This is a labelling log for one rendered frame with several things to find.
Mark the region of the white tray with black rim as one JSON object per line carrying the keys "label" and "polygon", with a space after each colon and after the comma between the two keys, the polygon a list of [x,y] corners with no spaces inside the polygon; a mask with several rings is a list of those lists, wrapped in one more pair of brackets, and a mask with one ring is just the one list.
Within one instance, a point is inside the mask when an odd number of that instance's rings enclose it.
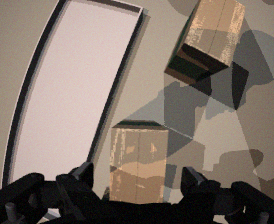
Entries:
{"label": "white tray with black rim", "polygon": [[32,172],[55,181],[89,161],[142,14],[119,0],[57,1],[19,90],[0,189]]}

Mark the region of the tan rectangular box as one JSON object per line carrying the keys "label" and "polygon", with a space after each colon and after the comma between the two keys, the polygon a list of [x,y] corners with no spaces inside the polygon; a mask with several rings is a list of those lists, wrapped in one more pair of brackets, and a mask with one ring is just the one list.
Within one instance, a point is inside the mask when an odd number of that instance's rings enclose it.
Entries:
{"label": "tan rectangular box", "polygon": [[110,188],[109,187],[106,187],[106,190],[102,197],[102,201],[107,201],[107,200],[110,200]]}
{"label": "tan rectangular box", "polygon": [[122,120],[113,126],[110,200],[162,203],[167,143],[168,130],[155,121]]}
{"label": "tan rectangular box", "polygon": [[235,0],[198,0],[164,73],[192,85],[230,67],[245,8]]}

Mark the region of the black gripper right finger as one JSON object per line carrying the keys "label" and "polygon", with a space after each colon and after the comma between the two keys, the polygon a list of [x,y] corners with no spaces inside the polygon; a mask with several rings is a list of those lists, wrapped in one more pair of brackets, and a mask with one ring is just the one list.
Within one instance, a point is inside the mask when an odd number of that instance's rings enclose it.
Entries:
{"label": "black gripper right finger", "polygon": [[180,185],[183,198],[172,204],[163,217],[204,220],[206,216],[213,220],[214,215],[225,215],[228,224],[274,224],[273,199],[243,181],[233,182],[231,188],[220,185],[193,167],[183,167]]}

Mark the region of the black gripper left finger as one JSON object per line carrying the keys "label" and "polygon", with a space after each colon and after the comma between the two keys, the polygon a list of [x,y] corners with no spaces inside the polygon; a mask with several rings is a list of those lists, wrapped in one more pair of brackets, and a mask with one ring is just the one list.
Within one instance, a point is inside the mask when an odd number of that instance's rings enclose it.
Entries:
{"label": "black gripper left finger", "polygon": [[37,224],[48,209],[58,209],[60,216],[73,212],[77,220],[119,217],[108,201],[95,194],[93,184],[90,162],[57,175],[56,181],[29,173],[0,189],[0,224]]}

